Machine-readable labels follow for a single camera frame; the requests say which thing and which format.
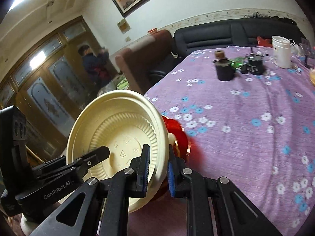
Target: cream plastic bowl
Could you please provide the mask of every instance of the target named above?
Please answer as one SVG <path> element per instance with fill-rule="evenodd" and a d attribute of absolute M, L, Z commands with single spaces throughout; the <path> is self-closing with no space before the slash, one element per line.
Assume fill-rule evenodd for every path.
<path fill-rule="evenodd" d="M 130 198 L 129 212 L 148 203 L 167 173 L 169 140 L 164 121 L 150 101 L 129 90 L 107 92 L 92 101 L 77 118 L 67 145 L 67 164 L 99 147 L 107 146 L 108 159 L 89 169 L 86 176 L 103 180 L 128 168 L 150 146 L 149 183 L 146 197 Z"/>

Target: black container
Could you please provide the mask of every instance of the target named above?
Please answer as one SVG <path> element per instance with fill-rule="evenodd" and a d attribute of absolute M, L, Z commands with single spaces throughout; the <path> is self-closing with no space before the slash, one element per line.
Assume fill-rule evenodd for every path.
<path fill-rule="evenodd" d="M 262 75 L 265 72 L 262 57 L 255 54 L 248 55 L 248 69 L 252 75 Z"/>
<path fill-rule="evenodd" d="M 234 78 L 235 69 L 231 66 L 230 60 L 219 60 L 213 61 L 215 64 L 215 69 L 217 71 L 217 76 L 220 81 L 230 81 Z"/>

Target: metal bolt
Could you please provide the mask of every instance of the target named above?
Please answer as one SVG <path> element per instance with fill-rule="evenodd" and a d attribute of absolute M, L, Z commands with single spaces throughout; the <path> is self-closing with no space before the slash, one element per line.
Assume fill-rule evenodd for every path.
<path fill-rule="evenodd" d="M 96 184 L 97 183 L 97 178 L 95 177 L 91 177 L 88 179 L 88 184 L 89 185 L 93 185 L 93 184 Z"/>
<path fill-rule="evenodd" d="M 130 175 L 134 172 L 134 170 L 132 168 L 126 168 L 124 172 L 126 175 Z"/>
<path fill-rule="evenodd" d="M 222 184 L 227 184 L 229 182 L 229 179 L 227 177 L 223 176 L 223 177 L 220 177 L 220 182 Z"/>
<path fill-rule="evenodd" d="M 184 173 L 185 175 L 189 175 L 189 174 L 191 174 L 192 172 L 193 172 L 193 170 L 190 169 L 190 168 L 184 168 L 184 169 L 183 169 L 183 173 Z"/>

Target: purple tablecloth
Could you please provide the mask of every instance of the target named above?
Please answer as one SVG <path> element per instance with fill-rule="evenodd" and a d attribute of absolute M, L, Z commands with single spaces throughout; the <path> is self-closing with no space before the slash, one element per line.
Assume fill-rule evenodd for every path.
<path fill-rule="evenodd" d="M 250 53 L 223 50 L 230 59 Z M 266 75 L 237 73 L 221 82 L 214 51 L 192 53 L 145 96 L 197 143 L 189 167 L 229 177 L 283 235 L 295 235 L 315 203 L 315 87 L 308 69 L 298 60 L 300 74 L 282 69 L 271 57 Z M 129 234 L 186 235 L 185 203 L 169 196 L 148 203 L 130 214 Z"/>

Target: brown armchair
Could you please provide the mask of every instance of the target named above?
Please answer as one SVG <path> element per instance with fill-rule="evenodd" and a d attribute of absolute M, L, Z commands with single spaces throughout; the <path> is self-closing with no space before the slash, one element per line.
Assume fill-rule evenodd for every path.
<path fill-rule="evenodd" d="M 115 62 L 133 91 L 145 94 L 154 85 L 150 74 L 163 72 L 160 75 L 166 75 L 176 66 L 171 54 L 172 46 L 171 33 L 161 30 L 144 36 L 117 53 Z"/>

